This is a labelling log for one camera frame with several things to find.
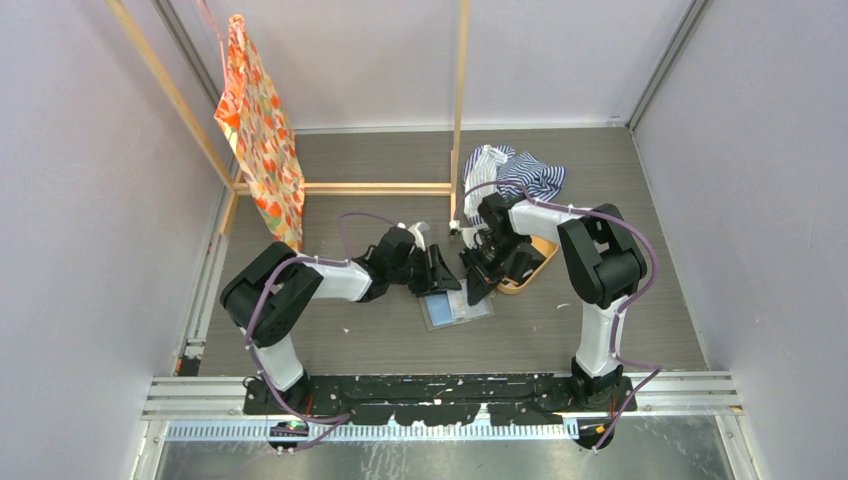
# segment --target wooden floor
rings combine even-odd
[[[461,159],[486,143],[508,144],[551,165],[565,165],[565,187],[555,201],[595,207],[613,203],[656,248],[661,266],[654,288],[627,314],[625,356],[667,368],[704,369],[704,359],[671,264],[639,159],[623,128],[463,132]],[[298,155],[310,182],[447,182],[448,132],[302,135]],[[337,218],[348,211],[377,212],[407,225],[424,220],[458,278],[458,243],[447,236],[448,199],[413,197],[307,197],[304,251],[344,258]],[[377,242],[386,225],[347,219],[357,254]],[[233,226],[221,288],[272,238],[255,206],[243,199]],[[293,331],[306,369],[316,374],[400,374],[567,371],[580,340],[581,303],[557,256],[517,296],[493,300],[495,315],[427,331],[419,301],[393,287],[368,304],[317,300]],[[201,361],[202,375],[249,375],[255,368],[243,340],[216,305]]]

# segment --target wooden rack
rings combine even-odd
[[[221,181],[229,191],[227,209],[218,225],[218,232],[229,235],[232,227],[238,199],[241,195],[250,195],[248,185],[244,182],[241,171],[235,178],[230,175],[226,164],[215,151],[212,142],[200,126],[197,117],[189,108],[183,96],[177,89],[176,84],[168,75],[159,57],[153,51],[141,28],[129,13],[121,0],[104,0],[112,11],[115,19],[124,29],[127,37],[138,51],[144,63],[150,69],[162,91],[171,101],[171,105],[180,114],[188,130],[191,132],[203,154],[206,156],[212,168],[221,177]],[[456,99],[453,125],[453,149],[450,156],[450,183],[305,183],[304,189],[307,195],[396,195],[396,196],[447,196],[450,197],[450,215],[453,218],[456,208],[456,188],[459,160],[459,141],[462,126],[462,101],[465,88],[465,53],[468,44],[468,16],[470,13],[471,0],[459,0],[460,22],[459,22],[459,50],[457,55],[456,73]]]

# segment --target gray wall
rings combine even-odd
[[[209,119],[149,2],[128,3]],[[126,478],[221,183],[103,2],[3,2],[0,59],[0,476]]]
[[[221,85],[214,30],[174,6]],[[629,117],[688,2],[473,0],[464,125]],[[459,0],[217,0],[244,15],[297,129],[453,125]]]
[[[848,470],[848,4],[713,2],[637,132],[768,478]]]

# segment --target wooden pole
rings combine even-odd
[[[234,185],[239,195],[250,195],[250,187],[237,181]],[[447,197],[451,194],[449,183],[312,183],[303,184],[307,195],[352,196],[427,196]]]
[[[214,168],[218,173],[218,176],[221,177],[221,180],[224,182],[227,190],[234,192],[233,177],[230,176],[230,172],[227,170],[227,167],[224,165],[221,157],[218,156],[218,152],[215,151],[215,148],[212,146],[212,142],[209,141],[209,137],[206,136],[206,132],[203,131],[203,127],[201,127],[200,122],[197,121],[197,117],[194,116],[185,99],[180,94],[179,89],[171,79],[171,76],[168,75],[168,71],[165,70],[165,66],[162,65],[159,57],[156,56],[156,52],[153,51],[150,43],[147,42],[147,38],[144,37],[144,33],[141,31],[141,28],[138,26],[135,19],[133,19],[130,12],[127,11],[121,0],[104,1],[109,7],[109,10],[112,11],[112,15],[114,15],[115,19],[118,20],[118,23],[121,24],[121,27],[124,29],[124,33],[127,34],[127,37],[129,37],[133,46],[135,46],[138,54],[141,55],[144,63],[147,64],[147,68],[150,69],[150,73],[152,73],[156,78],[156,81],[159,82],[159,86],[162,88],[162,91],[165,92],[165,95],[167,95],[168,100],[171,101],[171,105],[173,105],[180,114],[180,117],[183,119],[186,127],[188,127],[188,130],[191,132],[194,140],[206,155],[206,159],[212,164],[212,168]]]
[[[456,184],[459,175],[459,136],[462,130],[462,100],[465,92],[465,52],[468,47],[468,15],[471,0],[460,0],[459,9],[459,51],[456,61],[456,104],[453,117],[453,149],[451,149],[451,198],[450,218],[456,210]]]

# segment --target metal floor plate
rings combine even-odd
[[[715,418],[625,417],[620,426],[588,459],[570,440],[328,442],[281,457],[259,442],[168,441],[157,478],[733,478]]]

